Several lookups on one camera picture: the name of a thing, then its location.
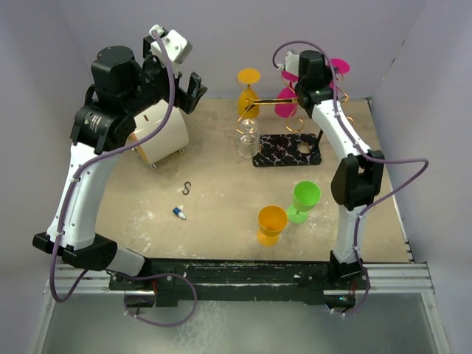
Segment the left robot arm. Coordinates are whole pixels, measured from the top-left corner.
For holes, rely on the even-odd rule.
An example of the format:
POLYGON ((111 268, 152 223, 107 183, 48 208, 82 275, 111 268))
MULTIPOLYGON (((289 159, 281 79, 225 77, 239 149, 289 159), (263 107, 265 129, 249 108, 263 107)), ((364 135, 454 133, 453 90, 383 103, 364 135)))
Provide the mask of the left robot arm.
POLYGON ((126 274, 135 289, 149 286, 152 272, 145 257, 97 234, 95 225, 108 179, 136 128, 135 116, 162 100, 190 114, 206 93, 196 73, 187 90, 178 86, 178 67, 191 49, 177 31, 153 27, 143 40, 142 64, 126 46, 108 46, 97 54, 91 65, 94 82, 74 116, 58 210, 49 228, 33 237, 35 248, 75 268, 126 274))

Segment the orange plastic wine glass front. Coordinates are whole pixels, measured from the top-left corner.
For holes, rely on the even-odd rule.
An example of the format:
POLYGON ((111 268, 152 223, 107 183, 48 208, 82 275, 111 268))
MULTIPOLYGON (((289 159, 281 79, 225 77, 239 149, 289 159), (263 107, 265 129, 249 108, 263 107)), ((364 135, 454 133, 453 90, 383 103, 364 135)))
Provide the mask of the orange plastic wine glass front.
POLYGON ((263 246, 276 245, 287 223, 288 216, 283 208, 265 206, 258 215, 258 242, 263 246))

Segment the clear glass wine glass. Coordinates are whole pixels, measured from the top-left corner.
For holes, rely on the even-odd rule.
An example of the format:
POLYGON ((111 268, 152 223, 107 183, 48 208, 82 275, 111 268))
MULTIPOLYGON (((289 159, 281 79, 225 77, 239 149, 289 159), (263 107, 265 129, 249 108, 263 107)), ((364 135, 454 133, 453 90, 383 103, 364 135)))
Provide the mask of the clear glass wine glass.
POLYGON ((260 150, 260 132, 257 123, 253 119, 243 119, 238 128, 240 130, 237 139, 237 151, 246 158, 254 157, 260 150))

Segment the pink plastic wine glass front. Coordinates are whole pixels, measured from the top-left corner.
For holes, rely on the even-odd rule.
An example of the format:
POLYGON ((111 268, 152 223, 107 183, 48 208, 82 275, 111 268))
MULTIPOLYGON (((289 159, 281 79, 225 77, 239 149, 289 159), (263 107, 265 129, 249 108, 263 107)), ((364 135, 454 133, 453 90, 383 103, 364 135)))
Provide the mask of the pink plastic wine glass front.
POLYGON ((340 58, 332 58, 330 61, 325 60, 326 71, 331 79, 329 88, 333 89, 334 84, 342 81, 344 76, 350 71, 350 65, 347 61, 340 58))

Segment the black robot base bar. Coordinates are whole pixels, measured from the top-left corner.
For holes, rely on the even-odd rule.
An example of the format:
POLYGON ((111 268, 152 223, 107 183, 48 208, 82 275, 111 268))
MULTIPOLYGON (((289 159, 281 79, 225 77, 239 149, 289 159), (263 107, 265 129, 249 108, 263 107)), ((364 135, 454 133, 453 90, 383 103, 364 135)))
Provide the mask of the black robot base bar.
POLYGON ((191 260, 152 258, 137 279, 114 274, 113 291, 143 295, 157 307, 180 301, 302 302, 352 308, 356 291, 368 288, 367 273, 334 281, 328 261, 191 260))

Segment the green plastic wine glass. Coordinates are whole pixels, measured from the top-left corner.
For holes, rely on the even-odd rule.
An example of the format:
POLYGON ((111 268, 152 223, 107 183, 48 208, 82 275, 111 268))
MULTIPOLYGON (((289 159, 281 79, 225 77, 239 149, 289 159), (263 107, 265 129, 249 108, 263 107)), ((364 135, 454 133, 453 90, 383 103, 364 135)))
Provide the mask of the green plastic wine glass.
POLYGON ((312 181, 301 181, 296 184, 291 205, 287 208, 287 216, 290 222, 304 223, 308 219, 309 212, 319 203, 322 193, 317 184, 312 181))

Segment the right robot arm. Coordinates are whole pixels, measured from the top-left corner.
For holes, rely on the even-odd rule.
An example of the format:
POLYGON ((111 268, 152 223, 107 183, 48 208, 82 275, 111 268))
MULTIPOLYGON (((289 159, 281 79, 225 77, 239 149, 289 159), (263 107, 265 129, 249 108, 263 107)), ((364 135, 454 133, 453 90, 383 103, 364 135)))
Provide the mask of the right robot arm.
POLYGON ((327 277, 333 287, 346 288, 362 274, 362 212, 380 192, 384 155, 370 149, 348 122, 334 88, 334 71, 321 52, 299 54, 298 78, 299 106, 320 127, 339 161, 330 185, 339 223, 327 277))

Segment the orange plastic wine glass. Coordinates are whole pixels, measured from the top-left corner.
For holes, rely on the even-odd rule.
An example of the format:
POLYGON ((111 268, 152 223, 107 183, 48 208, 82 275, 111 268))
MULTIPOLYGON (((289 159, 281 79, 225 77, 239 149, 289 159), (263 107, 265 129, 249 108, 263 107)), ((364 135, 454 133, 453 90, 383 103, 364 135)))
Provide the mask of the orange plastic wine glass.
POLYGON ((288 216, 283 208, 265 206, 258 215, 258 242, 263 246, 276 245, 287 223, 288 216))
POLYGON ((254 89, 251 87, 260 80, 260 73, 254 68, 245 68, 237 74, 237 84, 242 89, 237 101, 237 112, 243 119, 256 119, 259 115, 259 107, 249 108, 252 100, 258 100, 254 89))

